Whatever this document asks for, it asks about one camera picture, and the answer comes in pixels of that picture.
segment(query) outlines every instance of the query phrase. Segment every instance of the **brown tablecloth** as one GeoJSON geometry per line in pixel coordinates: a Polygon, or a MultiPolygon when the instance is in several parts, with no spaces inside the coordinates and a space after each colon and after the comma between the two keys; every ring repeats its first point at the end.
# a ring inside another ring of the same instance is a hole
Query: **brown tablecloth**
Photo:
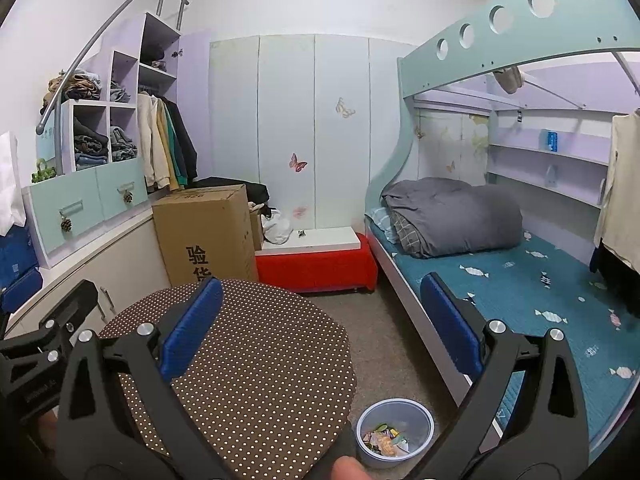
{"type": "MultiPolygon", "coordinates": [[[[218,454],[252,480],[302,478],[334,442],[355,394],[345,329],[310,301],[261,283],[223,280],[224,302],[187,373],[172,386],[218,454]]],[[[161,290],[100,332],[158,322],[197,284],[161,290]]],[[[120,380],[147,446],[166,453],[130,376],[120,380]]]]}

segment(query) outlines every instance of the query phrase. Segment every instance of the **teal drawer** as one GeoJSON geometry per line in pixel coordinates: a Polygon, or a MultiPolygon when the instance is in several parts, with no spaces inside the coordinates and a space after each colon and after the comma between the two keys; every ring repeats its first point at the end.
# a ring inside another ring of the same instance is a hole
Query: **teal drawer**
{"type": "Polygon", "coordinates": [[[98,176],[98,192],[105,220],[147,200],[141,158],[112,162],[96,168],[95,171],[98,176]],[[127,195],[130,196],[131,202],[126,202],[127,195]]]}
{"type": "Polygon", "coordinates": [[[47,253],[73,240],[104,220],[95,168],[39,182],[30,188],[33,214],[47,253]],[[71,221],[63,231],[62,221],[71,221]]]}

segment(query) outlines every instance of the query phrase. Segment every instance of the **teal bed sheet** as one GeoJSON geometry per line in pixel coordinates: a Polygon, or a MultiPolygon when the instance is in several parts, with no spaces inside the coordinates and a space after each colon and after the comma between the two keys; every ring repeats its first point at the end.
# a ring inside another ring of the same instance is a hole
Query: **teal bed sheet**
{"type": "MultiPolygon", "coordinates": [[[[485,319],[514,332],[566,335],[582,383],[592,443],[628,399],[640,369],[640,320],[607,291],[599,274],[547,241],[525,232],[516,248],[421,260],[369,227],[420,298],[420,282],[437,272],[458,298],[473,295],[485,319]]],[[[515,405],[522,374],[514,374],[496,419],[502,428],[515,405]]]]}

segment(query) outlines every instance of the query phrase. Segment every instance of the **trash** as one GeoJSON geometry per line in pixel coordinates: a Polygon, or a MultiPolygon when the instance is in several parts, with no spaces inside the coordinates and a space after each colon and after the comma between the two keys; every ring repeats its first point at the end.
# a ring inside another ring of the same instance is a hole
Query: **trash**
{"type": "Polygon", "coordinates": [[[382,456],[405,456],[409,454],[409,443],[402,434],[388,424],[379,424],[363,438],[365,446],[382,456]]]}

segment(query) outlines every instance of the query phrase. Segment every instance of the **metal screw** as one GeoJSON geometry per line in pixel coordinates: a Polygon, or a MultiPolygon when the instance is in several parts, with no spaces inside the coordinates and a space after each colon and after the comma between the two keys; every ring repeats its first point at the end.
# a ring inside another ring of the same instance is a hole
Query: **metal screw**
{"type": "Polygon", "coordinates": [[[501,334],[502,332],[507,330],[507,326],[499,319],[494,319],[491,323],[489,323],[489,329],[491,329],[491,332],[501,334]]]}
{"type": "Polygon", "coordinates": [[[136,332],[138,332],[139,335],[149,335],[153,331],[154,331],[154,326],[151,323],[143,323],[136,330],[136,332]]]}
{"type": "Polygon", "coordinates": [[[551,339],[555,339],[556,341],[562,341],[562,339],[564,339],[564,334],[562,333],[562,330],[558,328],[552,328],[549,335],[551,336],[551,339]]]}
{"type": "Polygon", "coordinates": [[[81,341],[82,343],[86,343],[93,336],[94,336],[94,333],[91,332],[91,330],[82,330],[82,332],[78,336],[78,341],[81,341]]]}

